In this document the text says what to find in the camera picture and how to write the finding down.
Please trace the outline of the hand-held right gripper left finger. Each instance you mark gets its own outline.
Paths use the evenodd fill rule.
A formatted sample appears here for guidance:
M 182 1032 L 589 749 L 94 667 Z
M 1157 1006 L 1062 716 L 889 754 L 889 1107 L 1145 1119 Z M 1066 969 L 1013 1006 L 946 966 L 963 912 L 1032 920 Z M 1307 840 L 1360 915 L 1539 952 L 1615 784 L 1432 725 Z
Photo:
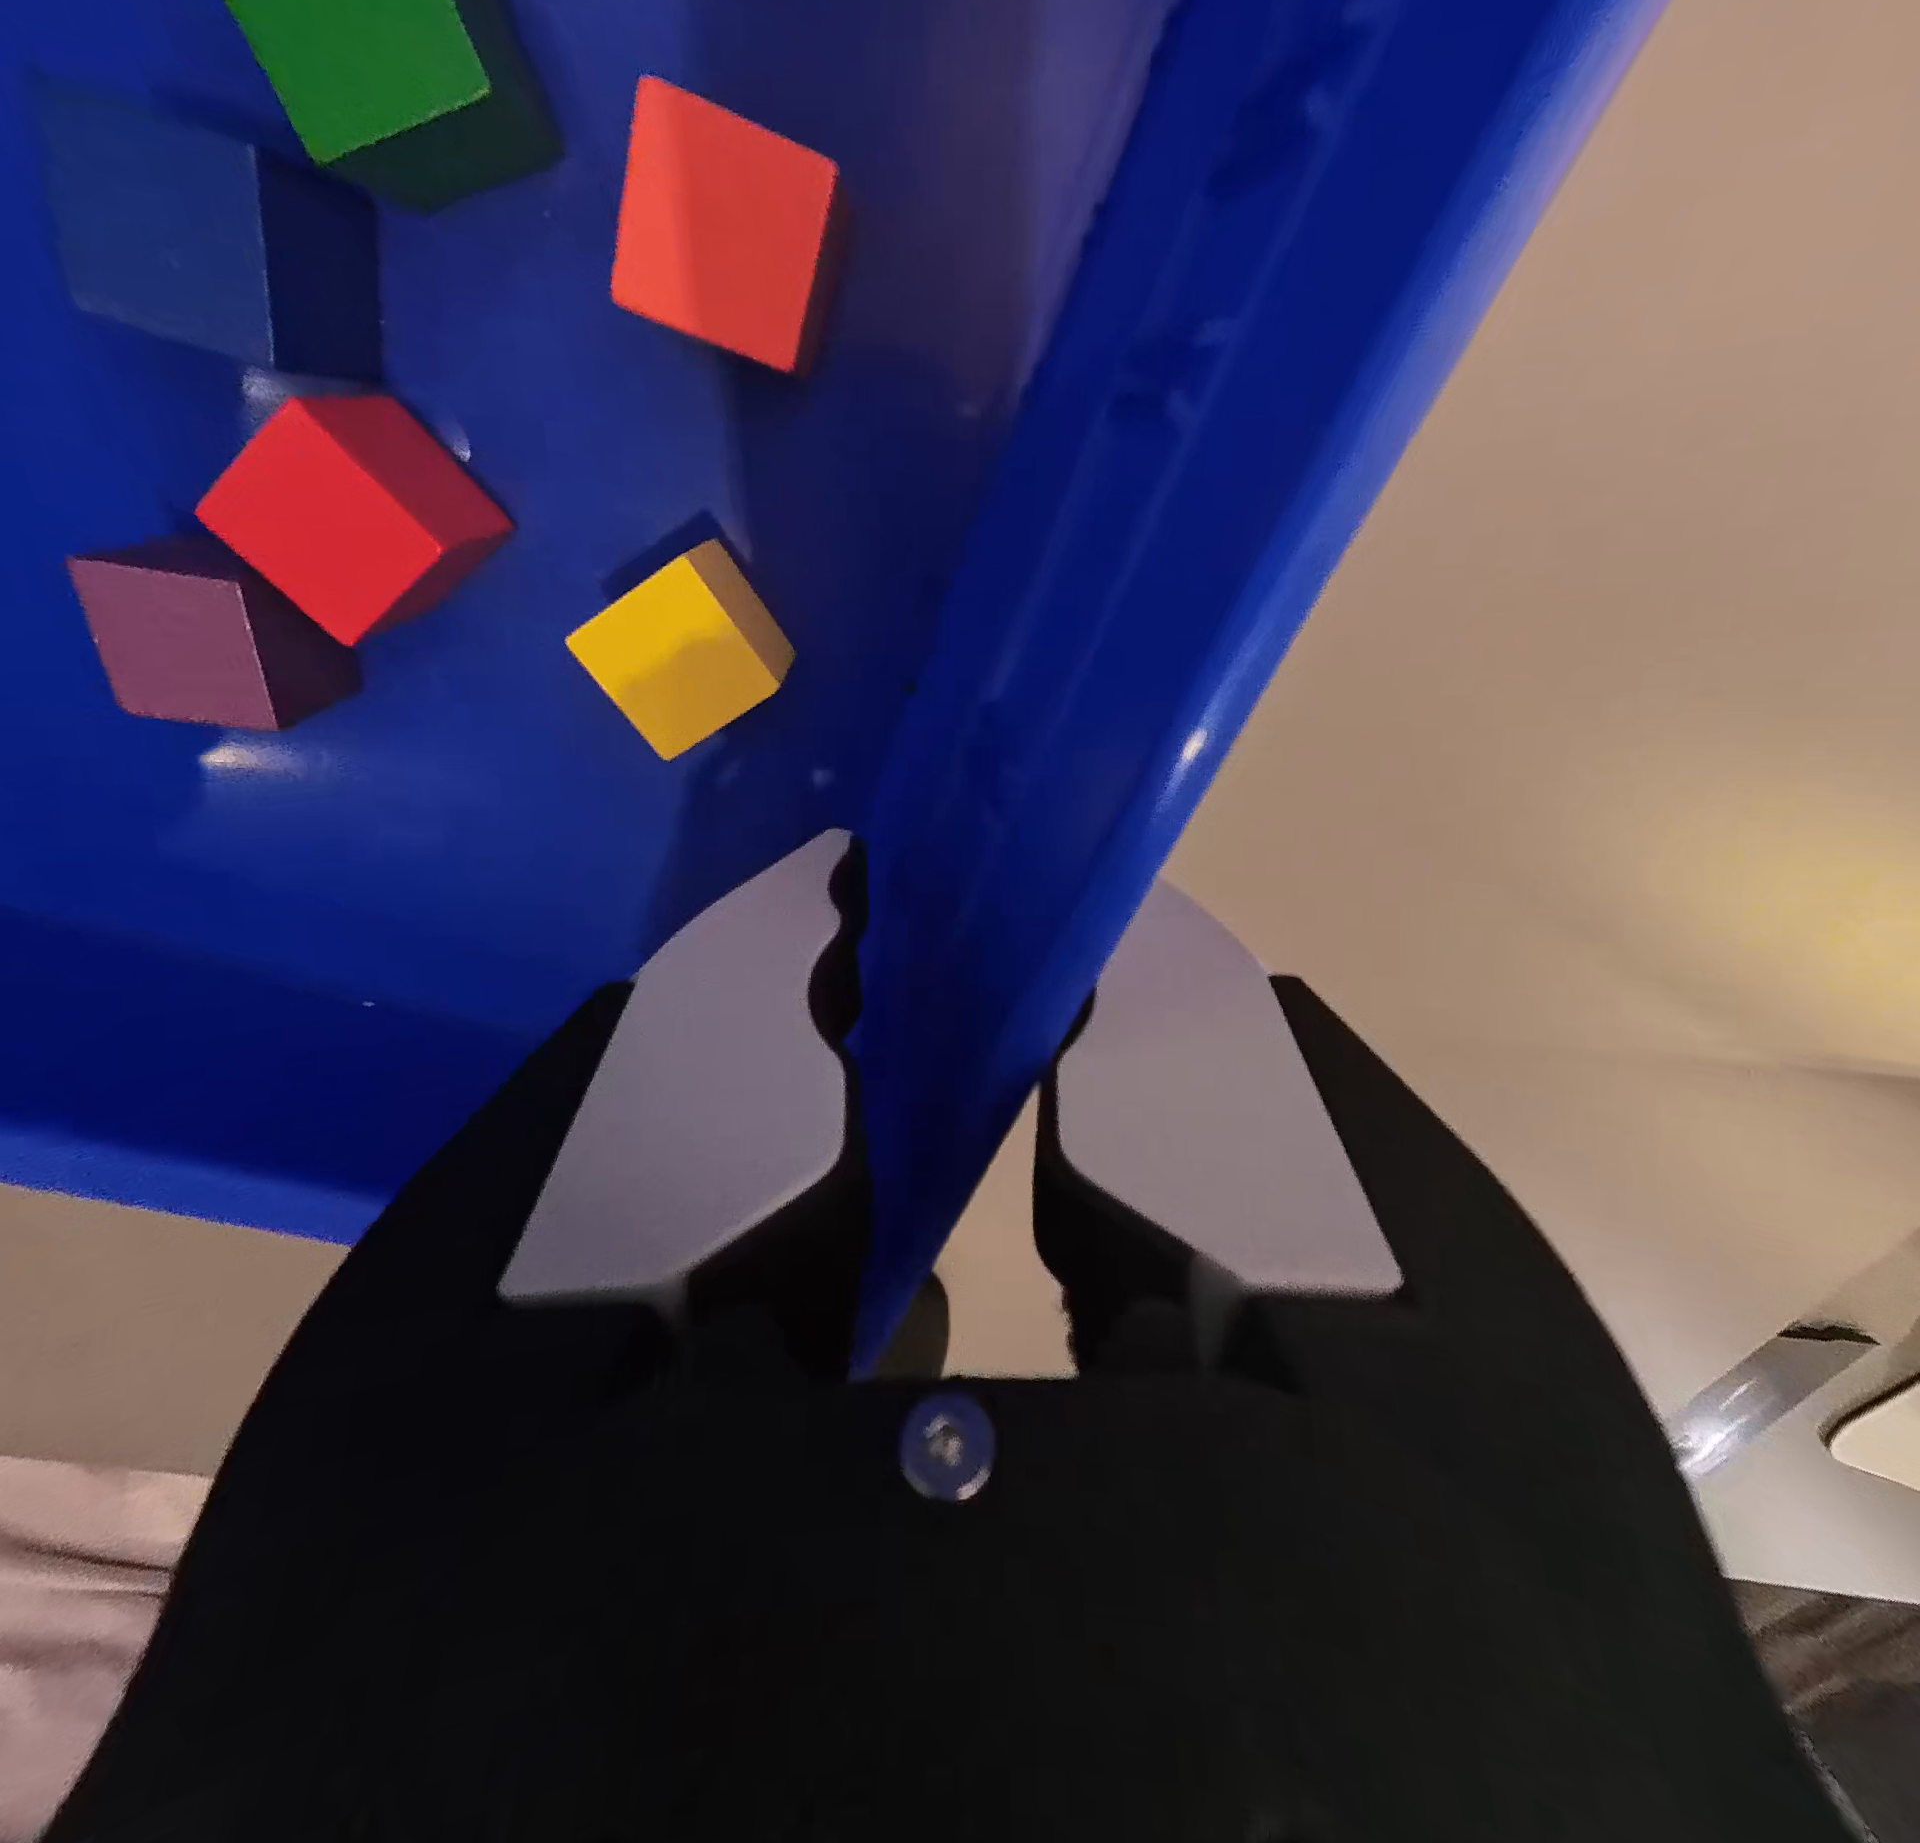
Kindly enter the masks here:
M 872 1174 L 848 1035 L 866 857 L 826 830 L 641 966 L 498 1279 L 504 1304 L 753 1315 L 848 1376 Z

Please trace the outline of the blue cube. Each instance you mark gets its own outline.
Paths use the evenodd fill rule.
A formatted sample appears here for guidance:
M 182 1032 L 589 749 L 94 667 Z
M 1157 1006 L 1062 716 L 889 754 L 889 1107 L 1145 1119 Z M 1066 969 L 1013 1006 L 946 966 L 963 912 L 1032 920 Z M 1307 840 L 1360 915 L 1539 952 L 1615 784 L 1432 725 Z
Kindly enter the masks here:
M 237 136 L 37 76 L 60 270 L 83 313 L 236 365 L 384 379 L 377 217 Z

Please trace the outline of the green cube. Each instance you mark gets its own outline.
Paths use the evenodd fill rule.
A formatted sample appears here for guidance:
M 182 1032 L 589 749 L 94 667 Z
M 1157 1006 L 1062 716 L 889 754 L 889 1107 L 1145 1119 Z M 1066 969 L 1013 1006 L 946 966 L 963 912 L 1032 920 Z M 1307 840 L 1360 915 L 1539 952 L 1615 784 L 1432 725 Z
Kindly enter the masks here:
M 563 137 L 510 0 L 223 0 L 307 157 L 414 213 L 540 176 Z

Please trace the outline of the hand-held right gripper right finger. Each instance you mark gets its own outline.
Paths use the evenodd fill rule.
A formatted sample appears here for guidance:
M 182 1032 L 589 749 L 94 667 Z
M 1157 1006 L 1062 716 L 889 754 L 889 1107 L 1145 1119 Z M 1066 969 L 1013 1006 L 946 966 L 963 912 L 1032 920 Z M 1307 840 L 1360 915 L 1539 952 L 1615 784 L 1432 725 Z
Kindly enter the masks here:
M 1244 1304 L 1385 1304 L 1403 1272 L 1258 959 L 1154 884 L 1050 1064 L 1034 1245 L 1082 1376 L 1209 1368 Z

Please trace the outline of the yellow cube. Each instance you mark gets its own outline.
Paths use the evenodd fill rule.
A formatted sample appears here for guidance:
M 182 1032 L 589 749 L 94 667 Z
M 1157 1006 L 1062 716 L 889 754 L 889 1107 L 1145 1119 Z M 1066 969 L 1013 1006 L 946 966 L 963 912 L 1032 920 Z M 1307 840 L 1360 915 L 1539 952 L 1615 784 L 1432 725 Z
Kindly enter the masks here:
M 663 763 L 766 704 L 796 656 L 719 537 L 661 560 L 563 648 Z

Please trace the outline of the red cube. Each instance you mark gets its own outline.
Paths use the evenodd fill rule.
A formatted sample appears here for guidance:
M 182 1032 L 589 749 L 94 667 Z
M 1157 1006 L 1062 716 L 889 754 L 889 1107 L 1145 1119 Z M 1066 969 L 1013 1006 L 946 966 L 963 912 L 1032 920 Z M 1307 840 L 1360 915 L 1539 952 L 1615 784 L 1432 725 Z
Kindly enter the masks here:
M 348 648 L 443 605 L 514 537 L 467 465 L 384 393 L 285 401 L 195 517 Z

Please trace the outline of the orange cube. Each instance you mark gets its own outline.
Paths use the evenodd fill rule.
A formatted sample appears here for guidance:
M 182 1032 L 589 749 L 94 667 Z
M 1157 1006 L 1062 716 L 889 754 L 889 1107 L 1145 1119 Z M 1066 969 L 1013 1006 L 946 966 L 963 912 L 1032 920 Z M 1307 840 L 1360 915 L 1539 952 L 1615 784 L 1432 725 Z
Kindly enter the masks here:
M 839 167 L 658 76 L 635 81 L 611 302 L 800 376 L 835 277 Z

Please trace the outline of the person's light grey clothing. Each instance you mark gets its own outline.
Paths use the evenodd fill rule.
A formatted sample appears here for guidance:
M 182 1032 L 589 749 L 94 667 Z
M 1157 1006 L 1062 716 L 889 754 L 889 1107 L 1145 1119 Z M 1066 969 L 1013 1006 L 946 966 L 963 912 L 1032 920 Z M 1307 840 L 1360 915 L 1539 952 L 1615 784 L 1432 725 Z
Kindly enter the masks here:
M 2 1838 L 33 1840 L 143 1655 L 209 1479 L 2 1459 Z

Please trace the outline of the purple cube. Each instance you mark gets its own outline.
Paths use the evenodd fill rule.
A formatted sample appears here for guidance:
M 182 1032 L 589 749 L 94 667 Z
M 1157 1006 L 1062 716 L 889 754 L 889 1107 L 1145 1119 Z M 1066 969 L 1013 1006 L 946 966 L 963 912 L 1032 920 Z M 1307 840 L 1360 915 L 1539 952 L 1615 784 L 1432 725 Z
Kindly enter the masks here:
M 220 541 L 148 541 L 63 569 L 131 716 L 278 733 L 361 690 L 356 649 Z

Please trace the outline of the blue plastic bin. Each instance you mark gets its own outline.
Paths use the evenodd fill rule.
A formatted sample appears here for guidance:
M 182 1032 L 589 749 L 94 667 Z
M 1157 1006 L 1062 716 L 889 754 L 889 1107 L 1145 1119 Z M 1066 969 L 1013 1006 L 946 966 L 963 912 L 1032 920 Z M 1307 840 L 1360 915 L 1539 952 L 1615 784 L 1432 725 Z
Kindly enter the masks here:
M 823 828 L 873 909 L 873 1360 L 1667 0 L 510 0 L 551 171 L 380 220 L 390 389 L 517 537 L 282 738 L 63 573 L 268 379 L 85 318 L 30 80 L 294 147 L 223 0 L 4 0 L 4 1181 L 350 1244 Z M 635 81 L 839 167 L 781 376 L 609 297 Z M 795 646 L 663 763 L 563 640 L 719 537 Z

